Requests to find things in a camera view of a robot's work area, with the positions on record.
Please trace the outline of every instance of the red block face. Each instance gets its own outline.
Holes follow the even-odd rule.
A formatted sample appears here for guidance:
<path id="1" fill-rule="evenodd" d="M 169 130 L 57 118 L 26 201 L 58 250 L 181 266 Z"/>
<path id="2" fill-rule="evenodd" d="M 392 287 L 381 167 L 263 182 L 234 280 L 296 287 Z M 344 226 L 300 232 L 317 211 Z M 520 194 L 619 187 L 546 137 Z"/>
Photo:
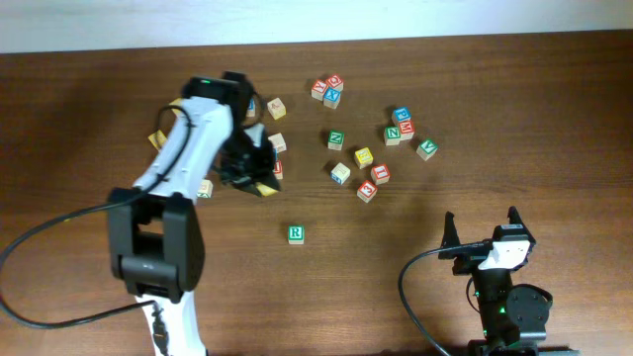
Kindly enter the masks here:
<path id="1" fill-rule="evenodd" d="M 325 92 L 325 90 L 327 90 L 327 84 L 320 80 L 317 80 L 315 86 L 313 86 L 313 90 L 322 94 Z"/>
<path id="2" fill-rule="evenodd" d="M 274 174 L 279 174 L 283 172 L 283 168 L 281 166 L 281 161 L 277 161 L 275 162 L 275 170 L 273 171 Z"/>
<path id="3" fill-rule="evenodd" d="M 338 74 L 334 74 L 327 79 L 327 85 L 329 85 L 329 87 L 332 89 L 336 89 L 336 87 L 340 86 L 341 84 L 343 84 L 343 79 L 341 79 Z"/>
<path id="4" fill-rule="evenodd" d="M 413 134 L 415 132 L 415 129 L 413 128 L 413 122 L 411 120 L 401 122 L 398 124 L 398 126 L 400 127 L 401 134 Z"/>
<path id="5" fill-rule="evenodd" d="M 372 168 L 372 170 L 374 171 L 374 175 L 377 179 L 383 179 L 391 176 L 389 169 L 387 169 L 387 164 L 381 164 Z"/>
<path id="6" fill-rule="evenodd" d="M 358 191 L 367 198 L 371 198 L 374 193 L 376 193 L 376 186 L 371 184 L 369 181 L 365 181 L 363 185 L 358 188 Z"/>

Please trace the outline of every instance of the wooden cube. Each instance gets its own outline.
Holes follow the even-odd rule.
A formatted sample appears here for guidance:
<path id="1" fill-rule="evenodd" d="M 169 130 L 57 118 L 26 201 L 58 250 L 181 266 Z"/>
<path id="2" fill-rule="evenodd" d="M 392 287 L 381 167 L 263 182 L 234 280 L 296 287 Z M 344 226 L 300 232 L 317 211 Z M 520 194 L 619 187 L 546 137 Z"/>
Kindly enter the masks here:
<path id="1" fill-rule="evenodd" d="M 280 133 L 275 133 L 268 137 L 268 140 L 273 143 L 273 148 L 277 153 L 281 153 L 287 149 L 284 137 Z"/>
<path id="2" fill-rule="evenodd" d="M 306 241 L 306 229 L 303 225 L 290 225 L 288 227 L 288 243 L 304 244 Z"/>
<path id="3" fill-rule="evenodd" d="M 255 100 L 253 98 L 250 98 L 250 102 L 248 102 L 248 109 L 246 110 L 246 117 L 247 118 L 254 118 L 255 117 Z"/>
<path id="4" fill-rule="evenodd" d="M 369 151 L 369 148 L 365 147 L 354 152 L 354 160 L 358 168 L 363 169 L 374 163 L 374 156 L 372 156 L 372 152 Z"/>
<path id="5" fill-rule="evenodd" d="M 334 74 L 327 78 L 325 83 L 327 83 L 328 87 L 336 90 L 337 92 L 343 91 L 343 79 L 341 79 L 338 74 Z"/>
<path id="6" fill-rule="evenodd" d="M 421 143 L 416 151 L 423 160 L 427 160 L 432 157 L 435 152 L 437 152 L 437 144 L 430 139 Z"/>
<path id="7" fill-rule="evenodd" d="M 415 128 L 413 127 L 413 121 L 407 120 L 398 124 L 400 129 L 400 140 L 412 139 L 415 134 Z"/>
<path id="8" fill-rule="evenodd" d="M 358 198 L 362 199 L 363 202 L 369 203 L 375 196 L 376 192 L 378 192 L 378 188 L 375 185 L 371 184 L 370 181 L 365 181 L 361 184 L 360 188 L 358 188 L 358 192 L 356 195 Z"/>
<path id="9" fill-rule="evenodd" d="M 372 168 L 372 180 L 376 185 L 389 182 L 389 178 L 391 178 L 391 176 L 392 175 L 387 168 L 387 164 L 377 165 Z"/>
<path id="10" fill-rule="evenodd" d="M 151 144 L 154 145 L 154 148 L 158 150 L 160 150 L 160 148 L 162 148 L 162 146 L 164 146 L 165 143 L 167 142 L 167 137 L 165 137 L 165 134 L 161 130 L 158 130 L 157 132 L 152 133 L 147 138 L 149 139 Z"/>
<path id="11" fill-rule="evenodd" d="M 323 96 L 323 104 L 330 109 L 336 109 L 338 107 L 338 103 L 340 103 L 340 92 L 327 88 L 325 91 L 325 95 Z"/>
<path id="12" fill-rule="evenodd" d="M 345 133 L 332 130 L 329 132 L 329 138 L 327 139 L 327 148 L 341 150 L 343 149 L 344 140 L 345 140 Z"/>
<path id="13" fill-rule="evenodd" d="M 411 113 L 408 111 L 407 107 L 397 108 L 392 113 L 392 121 L 396 125 L 407 120 L 411 120 Z"/>
<path id="14" fill-rule="evenodd" d="M 323 101 L 323 95 L 325 95 L 326 90 L 327 84 L 325 84 L 325 82 L 317 80 L 315 82 L 315 85 L 313 85 L 313 98 L 319 101 Z"/>
<path id="15" fill-rule="evenodd" d="M 270 112 L 270 115 L 272 115 L 275 120 L 279 120 L 286 115 L 286 107 L 279 98 L 269 101 L 267 106 L 268 112 Z"/>
<path id="16" fill-rule="evenodd" d="M 273 170 L 275 178 L 278 180 L 284 179 L 284 168 L 281 166 L 281 161 L 275 162 L 275 169 Z"/>
<path id="17" fill-rule="evenodd" d="M 200 198 L 211 198 L 211 193 L 214 190 L 214 184 L 211 183 L 210 180 L 204 179 L 202 183 L 200 183 L 200 188 L 198 189 L 197 196 Z"/>
<path id="18" fill-rule="evenodd" d="M 388 127 L 385 129 L 385 145 L 397 145 L 400 143 L 401 135 L 398 127 Z"/>
<path id="19" fill-rule="evenodd" d="M 332 169 L 330 176 L 332 177 L 334 182 L 342 185 L 343 183 L 345 183 L 347 178 L 349 178 L 350 174 L 351 171 L 349 170 L 349 168 L 345 167 L 343 163 L 338 163 L 336 164 L 336 167 Z"/>

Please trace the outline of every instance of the blue block face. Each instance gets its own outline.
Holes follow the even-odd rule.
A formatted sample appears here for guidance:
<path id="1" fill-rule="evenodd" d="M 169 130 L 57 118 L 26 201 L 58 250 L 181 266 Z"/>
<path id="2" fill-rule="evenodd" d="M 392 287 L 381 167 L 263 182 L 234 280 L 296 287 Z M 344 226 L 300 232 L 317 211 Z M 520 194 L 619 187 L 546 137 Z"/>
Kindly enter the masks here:
<path id="1" fill-rule="evenodd" d="M 396 114 L 396 118 L 398 118 L 398 122 L 411 120 L 411 113 L 407 108 L 398 108 L 394 110 L 394 114 Z"/>
<path id="2" fill-rule="evenodd" d="M 327 91 L 325 92 L 325 96 L 323 96 L 323 99 L 329 100 L 331 102 L 336 102 L 338 101 L 339 98 L 340 98 L 340 92 L 332 88 L 327 89 Z"/>
<path id="3" fill-rule="evenodd" d="M 338 184 L 343 184 L 343 182 L 340 179 L 338 179 L 338 177 L 334 173 L 331 174 L 331 177 L 334 180 L 334 182 Z"/>

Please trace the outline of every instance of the cable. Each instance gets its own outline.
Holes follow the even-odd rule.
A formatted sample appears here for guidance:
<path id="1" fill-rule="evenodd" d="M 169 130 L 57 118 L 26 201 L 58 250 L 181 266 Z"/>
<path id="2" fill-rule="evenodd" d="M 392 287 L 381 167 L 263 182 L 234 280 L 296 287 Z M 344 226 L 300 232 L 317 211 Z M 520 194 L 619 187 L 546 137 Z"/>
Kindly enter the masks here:
<path id="1" fill-rule="evenodd" d="M 192 131 L 192 128 L 194 127 L 193 122 L 192 122 L 191 117 L 189 116 L 189 114 L 185 111 L 185 109 L 183 109 L 182 107 L 177 106 L 177 105 L 167 105 L 167 106 L 164 106 L 164 107 L 160 108 L 160 110 L 158 110 L 158 114 L 156 115 L 156 121 L 157 122 L 160 121 L 160 117 L 161 117 L 163 112 L 165 112 L 167 110 L 172 110 L 172 109 L 179 110 L 180 112 L 182 112 L 184 114 L 185 119 L 187 120 L 187 133 L 185 135 L 185 139 L 184 139 L 184 141 L 182 143 L 182 146 L 180 147 L 180 150 L 178 151 L 178 153 L 176 154 L 174 159 L 171 161 L 171 163 L 169 163 L 169 165 L 167 166 L 167 169 L 165 169 L 165 171 L 163 173 L 156 174 L 156 180 L 154 180 L 154 182 L 152 184 L 150 184 L 147 188 L 145 188 L 144 190 L 138 192 L 138 194 L 134 195 L 133 197 L 127 199 L 124 202 L 106 203 L 106 204 L 102 204 L 102 205 L 98 205 L 98 206 L 94 206 L 94 207 L 90 207 L 90 208 L 80 209 L 80 210 L 72 212 L 70 214 L 66 214 L 66 215 L 63 215 L 63 216 L 51 219 L 51 220 L 49 220 L 47 222 L 41 223 L 41 224 L 31 228 L 30 230 L 28 230 L 27 232 L 22 234 L 20 237 L 16 238 L 13 242 L 11 242 L 4 249 L 4 251 L 2 251 L 2 253 L 0 253 L 0 271 L 2 271 L 2 267 L 4 266 L 4 263 L 7 261 L 7 259 L 11 255 L 11 253 L 18 246 L 20 246 L 23 242 L 25 242 L 29 238 L 33 237 L 37 233 L 42 232 L 42 231 L 46 230 L 47 228 L 53 227 L 53 226 L 55 226 L 58 223 L 68 222 L 68 221 L 70 221 L 72 219 L 79 218 L 81 216 L 85 216 L 85 215 L 88 215 L 88 214 L 97 213 L 97 212 L 104 212 L 104 211 L 107 211 L 107 210 L 110 210 L 110 209 L 114 209 L 114 208 L 118 208 L 118 207 L 121 207 L 121 206 L 129 205 L 129 204 L 131 204 L 131 203 L 133 203 L 133 202 L 135 202 L 135 201 L 147 196 L 154 188 L 156 188 L 160 183 L 162 183 L 163 178 L 166 175 L 169 174 L 169 172 L 174 168 L 174 166 L 178 162 L 178 159 L 180 159 L 180 156 L 184 152 L 185 147 L 187 146 L 187 143 L 189 142 L 189 138 L 191 137 L 191 131 Z M 81 324 L 85 324 L 85 323 L 88 323 L 88 322 L 92 322 L 92 321 L 96 321 L 96 320 L 102 319 L 104 317 L 116 315 L 116 314 L 119 314 L 119 313 L 122 313 L 122 312 L 128 312 L 128 311 L 132 311 L 132 310 L 135 310 L 135 309 L 138 309 L 138 308 L 146 307 L 146 306 L 149 306 L 151 304 L 155 304 L 155 302 L 154 301 L 149 301 L 149 302 L 136 303 L 136 304 L 132 304 L 132 305 L 129 305 L 129 306 L 113 309 L 113 310 L 110 310 L 110 311 L 104 311 L 104 312 L 100 312 L 100 313 L 97 313 L 97 314 L 94 314 L 94 315 L 89 315 L 89 316 L 80 317 L 80 318 L 67 320 L 67 321 L 41 322 L 41 321 L 30 320 L 30 319 L 28 319 L 26 317 L 23 317 L 23 316 L 19 315 L 17 312 L 13 311 L 11 309 L 11 307 L 9 307 L 7 302 L 4 300 L 2 291 L 0 290 L 0 310 L 4 311 L 10 318 L 12 318 L 13 320 L 19 322 L 20 324 L 22 324 L 24 326 L 33 327 L 33 328 L 39 328 L 39 329 L 59 329 L 59 328 L 64 328 L 64 327 L 81 325 Z"/>
<path id="2" fill-rule="evenodd" d="M 475 305 L 473 304 L 473 302 L 471 302 L 471 294 L 470 294 L 470 290 L 471 290 L 471 285 L 473 284 L 473 277 L 471 277 L 471 279 L 468 280 L 468 283 L 466 284 L 466 299 L 468 300 L 468 304 L 471 305 L 471 308 L 479 313 L 479 310 L 475 307 Z"/>
<path id="3" fill-rule="evenodd" d="M 482 242 L 474 242 L 474 243 L 467 243 L 467 244 L 463 244 L 463 245 L 459 245 L 459 246 L 443 247 L 443 248 L 437 248 L 437 249 L 434 249 L 434 250 L 422 252 L 422 253 L 418 254 L 417 256 L 413 257 L 409 262 L 407 262 L 405 267 L 403 267 L 403 270 L 400 271 L 400 276 L 398 277 L 398 292 L 400 293 L 400 300 L 403 302 L 403 305 L 405 306 L 405 310 L 407 310 L 408 316 L 411 317 L 411 319 L 413 320 L 413 323 L 415 323 L 415 326 L 417 326 L 417 328 L 422 333 L 422 335 L 424 335 L 424 337 L 426 337 L 428 342 L 430 342 L 431 345 L 433 345 L 433 347 L 435 347 L 435 349 L 437 349 L 437 351 L 439 351 L 444 356 L 451 356 L 451 354 L 449 354 L 448 351 L 446 351 L 446 349 L 444 349 L 442 347 L 442 345 L 440 345 L 433 338 L 433 336 L 431 336 L 431 334 L 428 333 L 428 331 L 424 328 L 424 326 L 422 326 L 422 323 L 419 321 L 417 316 L 415 316 L 415 313 L 413 312 L 413 310 L 411 309 L 411 306 L 407 302 L 407 297 L 405 296 L 405 288 L 403 287 L 403 281 L 405 279 L 405 273 L 407 272 L 408 268 L 413 263 L 417 262 L 419 259 L 421 259 L 423 257 L 429 256 L 429 255 L 432 255 L 432 254 L 436 254 L 436 253 L 440 253 L 440 252 L 448 252 L 448 251 L 455 251 L 455 250 L 460 250 L 460 249 L 468 249 L 468 248 L 473 248 L 473 247 L 481 247 L 483 245 L 485 245 L 485 244 L 482 243 Z"/>

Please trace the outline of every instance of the green block face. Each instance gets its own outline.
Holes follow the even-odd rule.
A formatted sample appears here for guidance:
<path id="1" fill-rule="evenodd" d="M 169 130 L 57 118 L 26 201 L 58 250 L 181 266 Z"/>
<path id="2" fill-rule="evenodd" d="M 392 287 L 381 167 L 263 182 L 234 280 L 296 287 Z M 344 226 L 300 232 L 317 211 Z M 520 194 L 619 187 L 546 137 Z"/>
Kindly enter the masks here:
<path id="1" fill-rule="evenodd" d="M 400 130 L 396 127 L 386 128 L 387 138 L 400 138 Z"/>
<path id="2" fill-rule="evenodd" d="M 345 133 L 332 130 L 329 132 L 329 138 L 327 139 L 327 141 L 336 144 L 343 144 L 344 139 Z"/>
<path id="3" fill-rule="evenodd" d="M 431 154 L 437 150 L 437 144 L 430 139 L 424 141 L 419 146 L 424 152 L 426 152 L 426 154 Z"/>
<path id="4" fill-rule="evenodd" d="M 288 227 L 288 240 L 301 241 L 304 239 L 306 231 L 302 225 L 291 225 Z"/>

